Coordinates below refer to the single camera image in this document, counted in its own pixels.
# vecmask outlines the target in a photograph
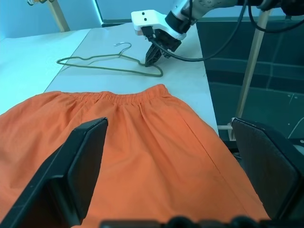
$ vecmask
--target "green wire hanger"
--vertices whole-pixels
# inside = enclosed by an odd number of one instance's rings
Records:
[[[162,69],[159,66],[154,65],[154,64],[152,65],[152,67],[158,69],[159,72],[160,72],[159,74],[150,74],[150,73],[145,73],[145,72],[141,72],[141,71],[118,69],[118,68],[109,68],[109,67],[103,67],[103,66],[99,66],[98,67],[98,66],[85,66],[85,65],[78,65],[78,64],[62,63],[62,61],[69,60],[69,59],[81,59],[83,61],[86,61],[86,60],[90,60],[92,58],[117,56],[119,58],[123,57],[123,58],[129,59],[131,61],[137,62],[140,66],[145,66],[145,64],[141,63],[138,59],[123,55],[124,51],[126,51],[126,50],[128,50],[128,49],[131,48],[131,46],[132,46],[131,43],[129,43],[129,42],[121,42],[121,43],[115,44],[114,46],[116,47],[116,46],[119,46],[121,44],[128,44],[129,46],[126,47],[126,48],[124,48],[123,50],[121,50],[118,54],[92,56],[92,57],[89,57],[89,58],[82,58],[82,57],[79,57],[79,56],[66,57],[66,58],[62,58],[62,59],[57,60],[56,63],[64,65],[64,66],[69,66],[69,67],[81,67],[81,68],[92,68],[92,69],[102,69],[102,70],[114,70],[114,71],[129,72],[129,73],[134,73],[134,74],[139,74],[139,75],[144,75],[144,76],[153,76],[153,77],[161,77],[161,76],[163,76]]]

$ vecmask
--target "elastic waistband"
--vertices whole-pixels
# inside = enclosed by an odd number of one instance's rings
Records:
[[[143,92],[136,94],[125,94],[119,95],[111,92],[99,92],[99,93],[65,93],[68,94],[75,99],[81,100],[108,100],[113,103],[125,104],[125,103],[142,103],[147,100],[161,97],[164,95],[169,95],[169,92],[165,85],[159,84],[153,86],[149,89],[144,90]]]

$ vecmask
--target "robotic arm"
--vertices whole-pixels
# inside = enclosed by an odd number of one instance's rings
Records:
[[[142,10],[131,13],[137,35],[144,35],[152,42],[146,55],[146,67],[154,64],[162,55],[170,57],[160,50],[155,42],[165,50],[175,51],[191,25],[207,12],[216,8],[244,6],[245,0],[178,0],[168,15],[155,10]],[[281,7],[289,16],[304,14],[304,3],[301,0],[251,0],[251,6],[266,11]]]

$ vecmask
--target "cloth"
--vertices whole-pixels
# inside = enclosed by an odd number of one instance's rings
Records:
[[[0,219],[42,162],[81,123],[107,117],[101,169],[82,227],[103,219],[184,215],[267,218],[246,174],[214,130],[164,85],[131,95],[50,92],[0,116]]]

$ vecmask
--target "white table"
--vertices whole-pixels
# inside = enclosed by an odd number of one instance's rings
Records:
[[[43,40],[45,46],[48,46],[48,35],[39,37],[39,39]],[[75,44],[70,45],[70,41],[67,40],[67,37],[65,39],[62,39],[62,42],[64,44],[61,44],[61,41],[58,40],[56,46],[57,52],[54,51],[54,45],[52,45],[52,48],[49,47],[46,49],[42,44],[40,44],[39,47],[41,50],[36,50],[35,58],[40,59],[40,64],[41,62],[44,64],[52,63],[52,67],[48,64],[45,64],[44,66],[40,66],[38,68],[39,71],[37,71],[36,64],[32,64],[33,58],[31,58],[31,61],[28,60],[27,64],[23,63],[21,60],[14,63],[15,66],[17,66],[17,63],[22,64],[23,67],[25,65],[27,66],[25,67],[25,70],[22,70],[22,68],[15,69],[15,72],[13,73],[14,80],[9,80],[10,73],[8,70],[5,72],[5,78],[7,78],[6,85],[8,86],[7,90],[10,91],[10,94],[18,94],[16,93],[16,90],[20,86],[16,86],[13,82],[15,80],[22,80],[23,82],[26,82],[27,86],[30,87],[29,89],[31,92],[28,93],[26,87],[24,87],[23,92],[25,94],[22,96],[18,95],[17,99],[9,102],[8,105],[13,106],[26,98],[39,93],[43,93],[47,83],[49,83],[49,86],[47,87],[46,92],[111,91],[117,94],[138,93],[151,86],[157,84],[165,84],[173,96],[176,96],[186,102],[202,120],[208,123],[218,133],[208,80],[203,62],[188,63],[176,60],[174,58],[162,58],[157,62],[157,65],[163,69],[163,77],[147,77],[129,73],[99,69],[84,69],[78,67],[63,67],[62,70],[58,73],[58,68],[61,68],[61,65],[56,65],[54,62],[59,58],[71,56],[73,52],[73,56],[82,57],[118,53],[125,46],[121,45],[114,47],[114,44],[125,41],[132,43],[132,47],[124,54],[137,58],[144,62],[146,52],[151,45],[151,43],[145,40],[144,37],[135,35],[132,24],[124,24],[107,28],[94,28],[89,32],[83,31],[83,34],[79,35],[78,38],[78,44],[81,42],[79,46]],[[23,48],[28,51],[34,51],[34,48]],[[43,58],[46,58],[46,50],[50,51],[50,49],[53,50],[53,54],[48,54],[46,60],[41,60]],[[178,48],[176,54],[191,58],[202,56],[196,26],[193,26],[189,30],[187,37],[183,40],[182,45]],[[69,62],[85,64],[81,60],[69,60]],[[157,72],[151,67],[142,67],[137,63],[123,60],[121,58],[94,62],[92,66],[106,66],[127,68],[146,72]]]
[[[0,114],[41,94],[62,68],[56,60],[70,56],[89,29],[0,42]]]

